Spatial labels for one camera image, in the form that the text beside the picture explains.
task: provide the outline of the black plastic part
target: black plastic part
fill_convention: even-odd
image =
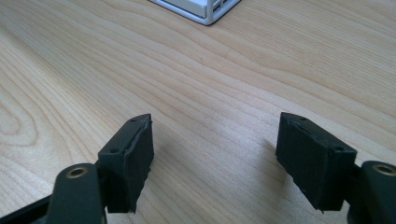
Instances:
[[[102,148],[96,165],[109,178],[102,181],[109,213],[136,211],[153,158],[150,114],[128,120]]]
[[[315,209],[341,209],[356,154],[311,120],[281,113],[276,157]]]
[[[58,174],[46,223],[106,223],[95,165],[76,164]]]
[[[370,214],[367,210],[359,210],[354,206],[349,207],[347,212],[347,223],[348,224],[373,224]]]
[[[0,224],[39,223],[45,218],[49,204],[50,196],[47,196],[0,218]]]
[[[380,161],[364,162],[361,192],[374,223],[396,223],[395,166]]]

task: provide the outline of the wooden table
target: wooden table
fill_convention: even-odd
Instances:
[[[243,0],[212,26],[149,1],[0,2],[0,216],[151,113],[135,215],[109,223],[346,223],[276,161],[281,111],[396,164],[396,3]]]

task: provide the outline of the screw hole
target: screw hole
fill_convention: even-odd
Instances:
[[[67,178],[71,178],[71,179],[78,178],[78,177],[80,177],[82,175],[85,175],[87,173],[87,171],[88,170],[85,167],[82,167],[82,166],[81,167],[76,167],[73,170],[67,172],[66,177]]]
[[[376,164],[376,165],[373,165],[373,168],[383,175],[396,176],[396,170],[390,166],[383,165],[383,164]]]

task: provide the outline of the white object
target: white object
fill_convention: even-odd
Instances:
[[[192,21],[210,25],[240,0],[150,0]]]

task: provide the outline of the table surface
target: table surface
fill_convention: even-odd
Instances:
[[[0,1],[0,216],[151,113],[136,214],[109,223],[346,223],[276,161],[282,111],[396,163],[396,2],[243,0],[203,26],[137,0]]]

